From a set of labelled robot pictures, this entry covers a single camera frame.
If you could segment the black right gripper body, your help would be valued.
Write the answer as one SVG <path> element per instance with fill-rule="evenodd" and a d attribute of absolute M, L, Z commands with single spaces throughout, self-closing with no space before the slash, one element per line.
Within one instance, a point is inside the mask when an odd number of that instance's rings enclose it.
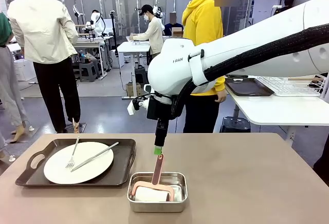
<path fill-rule="evenodd" d="M 171 119 L 171 104 L 164 104 L 150 96 L 147 118 L 157 120 L 157 128 L 168 131 L 169 121 Z"/>

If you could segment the person's right hand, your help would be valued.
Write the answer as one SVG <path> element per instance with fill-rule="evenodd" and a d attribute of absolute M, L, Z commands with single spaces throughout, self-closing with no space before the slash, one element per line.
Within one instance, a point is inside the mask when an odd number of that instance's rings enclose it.
<path fill-rule="evenodd" d="M 227 98 L 227 92 L 226 90 L 222 90 L 222 91 L 217 91 L 217 99 L 215 100 L 215 102 L 217 103 L 223 103 L 226 98 Z"/>

